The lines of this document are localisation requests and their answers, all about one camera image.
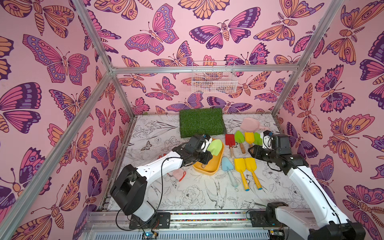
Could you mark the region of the light green spade wooden handle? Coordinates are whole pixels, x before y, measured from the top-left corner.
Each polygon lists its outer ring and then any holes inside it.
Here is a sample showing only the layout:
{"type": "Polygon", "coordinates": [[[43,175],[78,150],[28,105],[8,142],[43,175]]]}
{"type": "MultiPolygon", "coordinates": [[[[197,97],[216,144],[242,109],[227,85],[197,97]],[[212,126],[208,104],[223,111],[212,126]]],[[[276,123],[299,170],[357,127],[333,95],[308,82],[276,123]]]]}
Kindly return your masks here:
{"type": "Polygon", "coordinates": [[[218,156],[222,148],[223,148],[222,141],[219,139],[216,139],[209,144],[207,151],[210,152],[213,156],[218,156]]]}

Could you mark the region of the yellow plastic storage box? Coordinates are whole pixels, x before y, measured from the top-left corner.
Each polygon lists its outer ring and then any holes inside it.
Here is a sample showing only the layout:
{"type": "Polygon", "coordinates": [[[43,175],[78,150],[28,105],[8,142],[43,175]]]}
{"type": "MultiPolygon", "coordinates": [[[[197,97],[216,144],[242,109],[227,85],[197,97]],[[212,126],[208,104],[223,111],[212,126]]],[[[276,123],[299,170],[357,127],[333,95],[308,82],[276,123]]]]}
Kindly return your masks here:
{"type": "Polygon", "coordinates": [[[193,165],[193,168],[198,173],[212,176],[219,170],[222,162],[225,145],[222,143],[221,140],[214,140],[214,142],[222,144],[220,152],[218,153],[217,156],[213,156],[213,158],[208,162],[207,165],[203,165],[200,162],[195,163],[193,165]]]}

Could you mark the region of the green trowel yellow handle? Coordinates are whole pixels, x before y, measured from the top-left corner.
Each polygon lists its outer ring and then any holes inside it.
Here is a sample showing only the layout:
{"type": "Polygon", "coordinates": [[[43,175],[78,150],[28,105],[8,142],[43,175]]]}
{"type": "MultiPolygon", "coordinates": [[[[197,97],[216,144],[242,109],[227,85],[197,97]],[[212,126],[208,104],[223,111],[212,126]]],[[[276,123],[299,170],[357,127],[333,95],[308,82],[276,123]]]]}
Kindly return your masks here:
{"type": "Polygon", "coordinates": [[[262,146],[263,145],[263,140],[262,137],[259,133],[255,132],[254,133],[254,144],[262,146]]]}

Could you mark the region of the blue trowel white handle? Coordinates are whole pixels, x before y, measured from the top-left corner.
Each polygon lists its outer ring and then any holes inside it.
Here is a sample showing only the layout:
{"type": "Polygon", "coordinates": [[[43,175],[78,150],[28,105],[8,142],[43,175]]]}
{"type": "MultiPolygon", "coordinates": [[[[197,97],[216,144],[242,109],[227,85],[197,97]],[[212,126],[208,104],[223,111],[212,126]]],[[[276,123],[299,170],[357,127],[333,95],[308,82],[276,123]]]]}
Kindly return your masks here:
{"type": "Polygon", "coordinates": [[[228,174],[230,182],[231,182],[231,185],[234,188],[237,188],[239,186],[239,184],[236,181],[236,179],[235,179],[235,177],[234,177],[234,175],[232,173],[233,169],[234,169],[234,166],[231,163],[231,161],[227,157],[223,157],[222,158],[222,170],[228,174]]]}

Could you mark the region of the red shovel wooden handle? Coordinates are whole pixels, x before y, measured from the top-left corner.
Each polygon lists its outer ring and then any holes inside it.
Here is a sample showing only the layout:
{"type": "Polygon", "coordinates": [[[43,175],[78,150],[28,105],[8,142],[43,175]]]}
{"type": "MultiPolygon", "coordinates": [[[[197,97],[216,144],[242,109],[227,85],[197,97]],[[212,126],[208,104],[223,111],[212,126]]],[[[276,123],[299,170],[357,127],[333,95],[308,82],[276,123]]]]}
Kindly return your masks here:
{"type": "Polygon", "coordinates": [[[235,158],[234,146],[236,145],[235,135],[234,134],[226,134],[225,135],[225,142],[226,142],[226,145],[230,149],[231,157],[234,159],[235,158]]]}

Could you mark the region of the green trowel wooden handle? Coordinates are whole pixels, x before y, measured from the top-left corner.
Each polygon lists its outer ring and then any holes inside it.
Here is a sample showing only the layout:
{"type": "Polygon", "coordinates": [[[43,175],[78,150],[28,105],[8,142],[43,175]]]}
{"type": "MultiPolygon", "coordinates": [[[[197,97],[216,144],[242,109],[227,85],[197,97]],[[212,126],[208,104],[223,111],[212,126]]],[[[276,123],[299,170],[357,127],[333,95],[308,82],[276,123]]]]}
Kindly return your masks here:
{"type": "Polygon", "coordinates": [[[236,131],[235,132],[235,142],[239,144],[239,147],[241,149],[242,154],[246,153],[245,147],[244,147],[244,142],[245,142],[245,136],[241,131],[236,131]]]}

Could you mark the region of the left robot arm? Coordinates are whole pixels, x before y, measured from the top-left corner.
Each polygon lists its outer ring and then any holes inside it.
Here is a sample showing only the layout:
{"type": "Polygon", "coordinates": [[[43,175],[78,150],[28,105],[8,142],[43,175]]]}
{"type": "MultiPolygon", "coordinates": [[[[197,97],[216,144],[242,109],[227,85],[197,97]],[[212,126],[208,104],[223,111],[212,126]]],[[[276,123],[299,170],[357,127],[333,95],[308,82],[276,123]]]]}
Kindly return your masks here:
{"type": "Polygon", "coordinates": [[[143,222],[149,221],[158,210],[145,200],[147,187],[181,167],[197,162],[207,164],[217,149],[213,141],[209,135],[195,135],[149,164],[125,166],[110,189],[112,199],[126,216],[138,217],[143,222]]]}

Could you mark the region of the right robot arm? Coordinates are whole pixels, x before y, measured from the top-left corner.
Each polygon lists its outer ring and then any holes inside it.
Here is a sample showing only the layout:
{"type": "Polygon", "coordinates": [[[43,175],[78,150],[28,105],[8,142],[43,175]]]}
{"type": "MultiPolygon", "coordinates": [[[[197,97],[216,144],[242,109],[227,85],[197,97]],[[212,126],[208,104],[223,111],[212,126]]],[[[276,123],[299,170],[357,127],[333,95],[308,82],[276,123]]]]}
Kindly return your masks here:
{"type": "Polygon", "coordinates": [[[288,204],[269,203],[265,218],[278,221],[305,240],[363,240],[366,232],[360,223],[352,222],[331,200],[313,175],[308,163],[299,154],[293,154],[287,135],[270,135],[269,145],[253,145],[251,157],[276,164],[298,188],[316,223],[301,218],[288,204]]]}

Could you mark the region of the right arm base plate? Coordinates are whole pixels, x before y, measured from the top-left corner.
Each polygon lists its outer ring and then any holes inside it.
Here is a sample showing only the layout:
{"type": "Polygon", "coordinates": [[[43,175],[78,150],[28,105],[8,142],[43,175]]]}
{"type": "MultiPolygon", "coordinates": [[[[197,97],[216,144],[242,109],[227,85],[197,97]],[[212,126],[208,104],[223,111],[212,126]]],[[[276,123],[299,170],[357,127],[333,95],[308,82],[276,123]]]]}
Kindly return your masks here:
{"type": "Polygon", "coordinates": [[[252,227],[279,227],[282,223],[277,219],[276,209],[288,206],[284,202],[268,203],[265,210],[248,210],[246,218],[251,221],[252,227]]]}

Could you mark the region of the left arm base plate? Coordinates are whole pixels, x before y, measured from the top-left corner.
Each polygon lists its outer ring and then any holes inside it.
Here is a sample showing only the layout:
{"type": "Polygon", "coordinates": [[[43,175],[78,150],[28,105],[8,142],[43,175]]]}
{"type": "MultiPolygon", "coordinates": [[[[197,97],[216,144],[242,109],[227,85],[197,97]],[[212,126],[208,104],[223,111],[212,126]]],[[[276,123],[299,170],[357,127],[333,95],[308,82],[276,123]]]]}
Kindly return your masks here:
{"type": "Polygon", "coordinates": [[[131,217],[131,222],[129,225],[130,230],[136,230],[140,228],[144,229],[169,229],[171,223],[171,213],[170,212],[157,212],[153,217],[148,221],[142,221],[136,215],[131,217]]]}

